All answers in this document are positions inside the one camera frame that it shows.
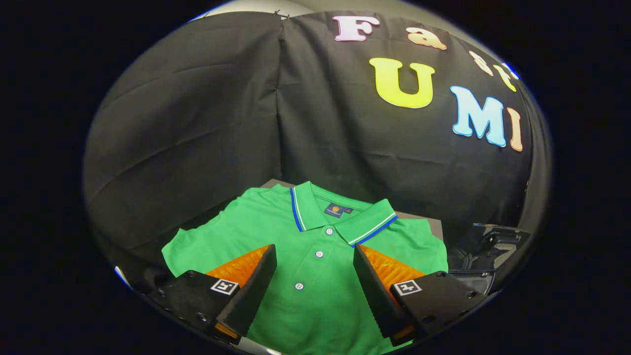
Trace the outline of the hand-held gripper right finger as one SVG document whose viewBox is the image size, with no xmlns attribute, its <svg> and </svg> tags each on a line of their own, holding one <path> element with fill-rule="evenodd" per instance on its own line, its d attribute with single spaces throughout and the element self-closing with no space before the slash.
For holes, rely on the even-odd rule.
<svg viewBox="0 0 631 355">
<path fill-rule="evenodd" d="M 354 248 L 353 266 L 381 335 L 393 346 L 443 332 L 489 299 L 448 272 L 426 274 L 363 245 Z"/>
</svg>

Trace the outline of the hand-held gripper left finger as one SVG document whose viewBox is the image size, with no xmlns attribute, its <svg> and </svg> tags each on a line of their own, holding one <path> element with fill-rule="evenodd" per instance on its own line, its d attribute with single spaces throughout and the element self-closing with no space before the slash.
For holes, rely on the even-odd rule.
<svg viewBox="0 0 631 355">
<path fill-rule="evenodd" d="M 213 270 L 171 277 L 148 293 L 149 303 L 205 337 L 237 345 L 246 337 L 277 269 L 273 244 Z"/>
</svg>

